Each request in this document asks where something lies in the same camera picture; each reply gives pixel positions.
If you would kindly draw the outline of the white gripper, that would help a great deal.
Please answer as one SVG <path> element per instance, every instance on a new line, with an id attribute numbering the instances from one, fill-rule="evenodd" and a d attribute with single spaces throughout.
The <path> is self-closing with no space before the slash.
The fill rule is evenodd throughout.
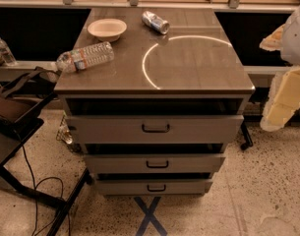
<path id="1" fill-rule="evenodd" d="M 259 47 L 266 51 L 279 51 L 281 58 L 292 65 L 287 72 L 277 73 L 271 81 L 260 126 L 274 132 L 285 126 L 300 108 L 300 8 L 265 37 Z"/>

